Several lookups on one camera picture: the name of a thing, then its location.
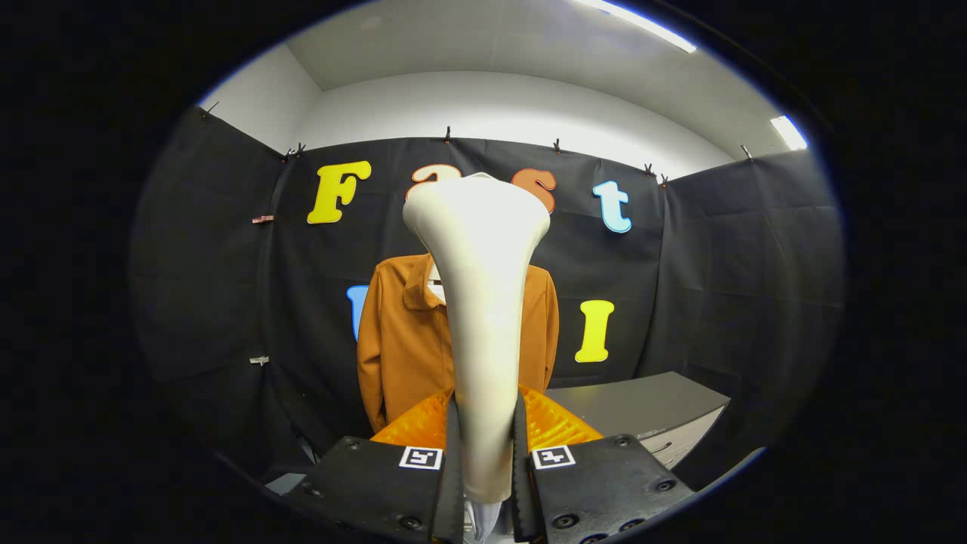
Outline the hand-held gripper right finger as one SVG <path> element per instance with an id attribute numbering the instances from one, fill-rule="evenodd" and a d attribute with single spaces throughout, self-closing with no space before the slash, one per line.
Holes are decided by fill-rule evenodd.
<path id="1" fill-rule="evenodd" d="M 630 434 L 602 436 L 547 396 L 519 388 L 512 427 L 518 543 L 619 543 L 687 507 L 693 495 Z"/>

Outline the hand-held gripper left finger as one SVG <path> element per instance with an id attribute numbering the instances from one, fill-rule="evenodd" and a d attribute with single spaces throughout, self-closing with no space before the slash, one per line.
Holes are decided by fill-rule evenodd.
<path id="1" fill-rule="evenodd" d="M 343 437 L 284 503 L 325 543 L 459 543 L 459 411 L 442 392 L 387 427 L 383 440 Z"/>

